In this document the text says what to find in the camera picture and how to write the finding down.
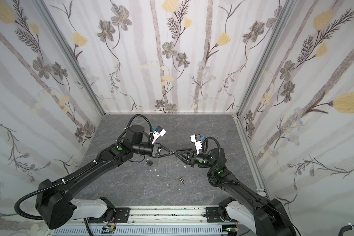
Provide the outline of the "small black padlock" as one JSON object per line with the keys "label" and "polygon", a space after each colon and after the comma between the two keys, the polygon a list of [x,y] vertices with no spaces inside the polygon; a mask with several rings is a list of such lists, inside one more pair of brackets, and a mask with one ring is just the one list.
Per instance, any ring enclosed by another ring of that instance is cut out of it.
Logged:
{"label": "small black padlock", "polygon": [[146,164],[147,164],[148,166],[151,166],[151,165],[153,164],[153,161],[150,160],[150,159],[146,159]]}

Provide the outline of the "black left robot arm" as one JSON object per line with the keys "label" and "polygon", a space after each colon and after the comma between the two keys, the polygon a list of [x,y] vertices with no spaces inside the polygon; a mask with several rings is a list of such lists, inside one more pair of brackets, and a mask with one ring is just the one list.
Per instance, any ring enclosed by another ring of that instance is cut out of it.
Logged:
{"label": "black left robot arm", "polygon": [[57,229],[75,218],[78,206],[73,202],[74,197],[103,174],[129,161],[134,154],[162,157],[161,151],[164,147],[155,140],[142,141],[143,134],[142,126],[133,125],[125,131],[122,139],[100,151],[97,157],[82,169],[54,182],[49,179],[41,182],[35,208],[48,228]]}

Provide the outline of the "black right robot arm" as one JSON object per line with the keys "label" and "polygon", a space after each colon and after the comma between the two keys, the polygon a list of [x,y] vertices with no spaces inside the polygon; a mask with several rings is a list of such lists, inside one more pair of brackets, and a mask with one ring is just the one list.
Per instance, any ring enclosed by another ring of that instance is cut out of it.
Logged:
{"label": "black right robot arm", "polygon": [[258,236],[297,236],[300,235],[284,206],[278,199],[269,200],[248,188],[227,167],[223,148],[214,148],[208,153],[196,154],[192,150],[175,152],[183,163],[190,166],[209,168],[207,179],[211,186],[229,193],[242,204],[253,217]]}

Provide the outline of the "dark key bunch right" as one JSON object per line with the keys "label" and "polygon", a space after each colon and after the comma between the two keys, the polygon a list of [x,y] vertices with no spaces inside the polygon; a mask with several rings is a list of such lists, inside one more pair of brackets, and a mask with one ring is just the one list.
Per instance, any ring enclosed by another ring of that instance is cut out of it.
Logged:
{"label": "dark key bunch right", "polygon": [[175,178],[175,181],[178,181],[179,183],[185,185],[186,181],[184,180],[184,178]]}

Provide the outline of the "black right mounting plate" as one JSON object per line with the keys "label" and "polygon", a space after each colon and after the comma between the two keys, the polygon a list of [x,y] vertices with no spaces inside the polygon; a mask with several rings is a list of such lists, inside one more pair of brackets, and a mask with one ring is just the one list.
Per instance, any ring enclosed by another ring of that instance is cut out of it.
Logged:
{"label": "black right mounting plate", "polygon": [[205,208],[205,217],[207,223],[219,223],[223,222],[223,209],[219,206],[209,206]]}

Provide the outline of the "black mounting plate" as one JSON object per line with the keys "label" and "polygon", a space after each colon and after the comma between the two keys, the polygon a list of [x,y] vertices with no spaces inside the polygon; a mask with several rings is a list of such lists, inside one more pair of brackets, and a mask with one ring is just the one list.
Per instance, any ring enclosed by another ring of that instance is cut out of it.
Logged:
{"label": "black mounting plate", "polygon": [[223,222],[223,209],[219,206],[209,206],[205,208],[205,217],[207,223],[219,223]]}
{"label": "black mounting plate", "polygon": [[117,207],[115,208],[115,220],[116,224],[126,224],[128,222],[130,216],[130,208],[129,207]]}

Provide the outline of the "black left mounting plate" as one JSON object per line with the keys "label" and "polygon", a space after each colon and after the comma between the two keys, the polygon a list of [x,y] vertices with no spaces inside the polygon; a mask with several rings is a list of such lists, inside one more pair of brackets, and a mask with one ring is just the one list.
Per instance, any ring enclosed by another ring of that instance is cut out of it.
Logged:
{"label": "black left mounting plate", "polygon": [[116,224],[126,224],[128,222],[130,216],[130,208],[129,207],[117,207],[115,208],[115,220]]}

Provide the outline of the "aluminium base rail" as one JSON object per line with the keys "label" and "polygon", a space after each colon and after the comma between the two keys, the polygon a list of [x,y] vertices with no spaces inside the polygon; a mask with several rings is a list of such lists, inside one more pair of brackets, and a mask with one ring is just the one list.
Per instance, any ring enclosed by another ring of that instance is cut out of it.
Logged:
{"label": "aluminium base rail", "polygon": [[[250,212],[239,202],[231,201],[229,203],[221,203],[218,205],[223,209],[223,222],[238,221],[247,227],[255,227],[253,217]],[[109,203],[104,206],[104,202],[98,201],[77,201],[72,205],[49,210],[44,214],[43,219],[50,229],[57,229],[71,220],[79,220],[88,218],[93,223],[109,223],[115,220],[115,206]],[[205,206],[158,206],[158,207],[130,207],[130,216],[134,220],[136,217],[145,220],[153,217],[154,220],[168,217],[171,219],[183,218],[202,218],[207,222],[205,217]]]}

